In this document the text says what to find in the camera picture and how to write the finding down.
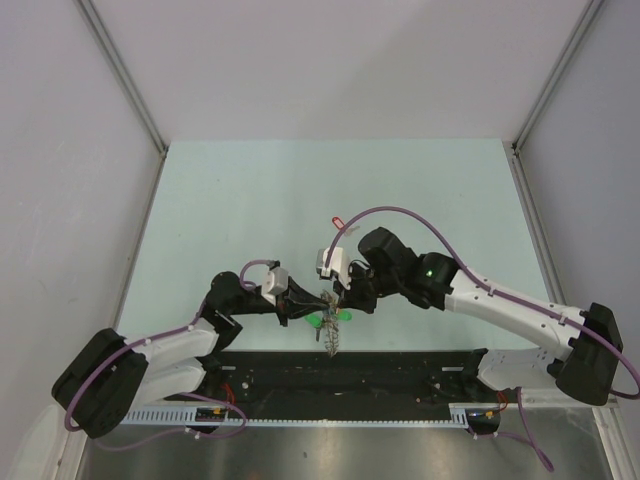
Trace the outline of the large keyring with many rings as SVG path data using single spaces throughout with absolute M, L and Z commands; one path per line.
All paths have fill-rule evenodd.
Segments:
M 304 317 L 305 321 L 315 330 L 315 339 L 324 339 L 324 348 L 329 357 L 334 357 L 339 351 L 340 324 L 352 320 L 352 313 L 338 306 L 338 297 L 327 290 L 323 290 L 320 298 L 328 306 L 319 313 L 311 313 Z

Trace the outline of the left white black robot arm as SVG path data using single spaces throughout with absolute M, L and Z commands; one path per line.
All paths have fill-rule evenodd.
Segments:
M 228 348 L 242 327 L 238 315 L 273 314 L 282 326 L 327 310 L 329 300 L 298 285 L 281 267 L 255 286 L 231 271 L 216 275 L 186 325 L 131 341 L 112 328 L 97 332 L 63 371 L 52 397 L 69 432 L 91 439 L 110 433 L 135 407 L 193 393 L 207 400 L 221 376 L 203 358 Z

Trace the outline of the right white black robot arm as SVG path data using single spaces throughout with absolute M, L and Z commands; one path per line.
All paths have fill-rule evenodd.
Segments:
M 417 255 L 379 227 L 358 244 L 364 265 L 343 249 L 318 253 L 316 271 L 333 280 L 342 308 L 371 314 L 380 299 L 401 295 L 413 305 L 486 321 L 531 343 L 525 350 L 480 350 L 461 376 L 463 393 L 484 401 L 496 390 L 556 386 L 579 402 L 604 405 L 623 350 L 614 313 L 592 303 L 588 309 L 545 303 L 465 272 L 437 252 Z

